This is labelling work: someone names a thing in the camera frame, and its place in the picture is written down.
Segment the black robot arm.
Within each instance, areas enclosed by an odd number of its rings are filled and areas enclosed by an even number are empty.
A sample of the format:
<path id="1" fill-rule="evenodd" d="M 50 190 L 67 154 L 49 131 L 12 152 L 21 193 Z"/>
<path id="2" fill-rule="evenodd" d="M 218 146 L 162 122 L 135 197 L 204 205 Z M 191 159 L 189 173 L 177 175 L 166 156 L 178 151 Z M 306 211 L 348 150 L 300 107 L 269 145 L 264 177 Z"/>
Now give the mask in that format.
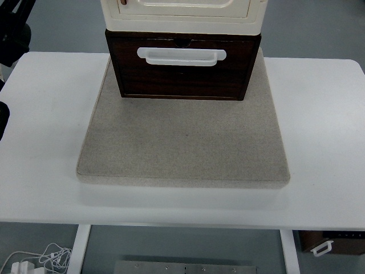
<path id="1" fill-rule="evenodd" d="M 1 3 L 1 65 L 11 67 L 29 52 L 31 29 L 26 23 L 35 0 Z"/>

